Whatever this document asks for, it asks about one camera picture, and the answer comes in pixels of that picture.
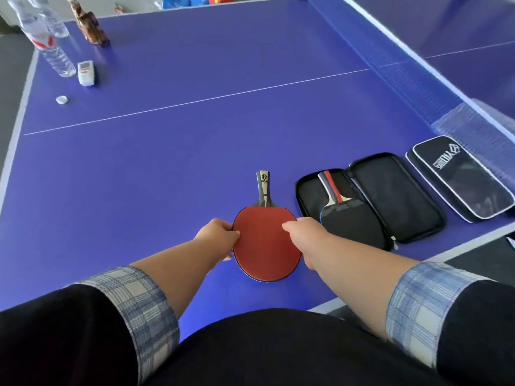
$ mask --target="center line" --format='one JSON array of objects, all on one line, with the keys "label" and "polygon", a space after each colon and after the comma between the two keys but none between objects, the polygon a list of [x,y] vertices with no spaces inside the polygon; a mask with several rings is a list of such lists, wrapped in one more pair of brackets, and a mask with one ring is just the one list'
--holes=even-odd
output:
[{"label": "center line", "polygon": [[23,134],[23,135],[24,135],[24,136],[25,136],[25,135],[34,135],[34,134],[46,133],[46,132],[48,132],[48,131],[54,131],[54,130],[60,130],[60,129],[68,129],[68,128],[70,128],[70,127],[82,126],[82,125],[84,125],[84,124],[103,122],[104,120],[111,120],[111,119],[125,118],[125,116],[132,116],[132,115],[138,115],[138,114],[145,114],[145,113],[147,113],[147,112],[153,112],[153,111],[159,111],[159,110],[166,110],[166,109],[169,109],[169,108],[180,107],[180,106],[182,106],[182,105],[188,105],[188,104],[194,104],[194,103],[202,103],[203,101],[209,101],[209,100],[221,99],[221,98],[224,98],[224,97],[230,97],[230,96],[236,96],[236,95],[243,95],[243,94],[246,94],[246,93],[258,92],[258,91],[260,91],[260,90],[270,90],[270,89],[272,89],[272,88],[279,88],[279,87],[281,87],[281,86],[287,86],[287,85],[293,85],[293,84],[300,84],[300,83],[303,83],[303,82],[309,82],[309,81],[315,81],[315,80],[328,79],[329,77],[337,77],[337,76],[350,75],[350,74],[352,74],[352,73],[359,73],[359,72],[361,72],[361,71],[367,71],[367,70],[370,70],[370,68],[367,68],[367,69],[361,69],[361,70],[354,70],[354,71],[348,71],[348,72],[345,72],[345,73],[338,73],[337,75],[330,75],[330,76],[324,76],[324,77],[317,77],[317,78],[315,78],[315,79],[302,80],[302,81],[296,81],[296,82],[289,82],[289,83],[287,83],[287,84],[280,84],[280,85],[274,85],[274,86],[267,86],[266,88],[259,88],[259,89],[257,89],[257,90],[246,90],[246,91],[244,91],[244,92],[238,92],[238,93],[230,94],[230,95],[223,95],[223,96],[217,96],[217,97],[210,97],[210,98],[208,98],[208,99],[189,101],[188,103],[181,103],[181,104],[168,105],[168,106],[166,106],[166,107],[154,108],[154,109],[152,109],[152,110],[145,110],[145,111],[133,112],[132,114],[125,114],[125,115],[119,115],[119,116],[112,116],[112,117],[110,117],[110,118],[97,119],[97,120],[90,120],[89,122],[75,123],[75,124],[70,124],[69,126],[62,126],[62,127],[56,127],[56,128],[53,128],[53,129],[46,129],[46,130],[41,130],[41,131],[34,131],[34,132],[32,132],[32,133],[27,133],[27,134]]}]

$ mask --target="forearm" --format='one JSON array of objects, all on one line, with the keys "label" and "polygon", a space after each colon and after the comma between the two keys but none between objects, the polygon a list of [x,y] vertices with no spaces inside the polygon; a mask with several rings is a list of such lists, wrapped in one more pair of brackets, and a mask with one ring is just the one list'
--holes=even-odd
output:
[{"label": "forearm", "polygon": [[418,261],[328,234],[312,258],[322,280],[378,336],[402,275]]},{"label": "forearm", "polygon": [[177,318],[190,304],[218,255],[207,241],[194,239],[131,265],[148,274],[164,292]]}]

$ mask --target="closed paddle case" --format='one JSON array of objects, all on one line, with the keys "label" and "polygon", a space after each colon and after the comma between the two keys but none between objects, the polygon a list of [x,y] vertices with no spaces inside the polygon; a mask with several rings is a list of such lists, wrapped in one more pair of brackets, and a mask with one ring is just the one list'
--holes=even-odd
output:
[{"label": "closed paddle case", "polygon": [[416,144],[406,159],[467,222],[482,222],[515,205],[512,192],[451,137]]},{"label": "closed paddle case", "polygon": [[[319,172],[310,173],[295,184],[302,215],[318,221],[329,202],[317,177]],[[443,210],[392,153],[368,156],[346,169],[330,172],[340,194],[352,199],[346,203],[363,204],[360,212],[349,208],[348,214],[338,215],[344,238],[389,251],[396,242],[422,239],[440,232],[446,225]],[[353,230],[356,226],[359,233]]]}]

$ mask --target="table tennis table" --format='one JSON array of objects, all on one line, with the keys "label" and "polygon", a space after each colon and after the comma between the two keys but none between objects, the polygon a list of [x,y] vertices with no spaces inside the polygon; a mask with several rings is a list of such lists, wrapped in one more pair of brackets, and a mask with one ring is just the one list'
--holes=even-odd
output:
[{"label": "table tennis table", "polygon": [[[60,41],[74,62],[95,62],[97,85],[32,60],[0,181],[0,309],[188,241],[212,218],[232,222],[256,200],[257,170],[271,172],[274,202],[300,216],[302,176],[379,152],[404,156],[434,136],[306,0],[100,23],[110,47],[88,44],[73,22]],[[61,95],[66,105],[55,102]],[[427,259],[515,229],[506,216],[469,224],[426,189],[447,227],[399,254]],[[181,332],[334,297],[303,262],[266,284],[226,261],[206,277]]]}]

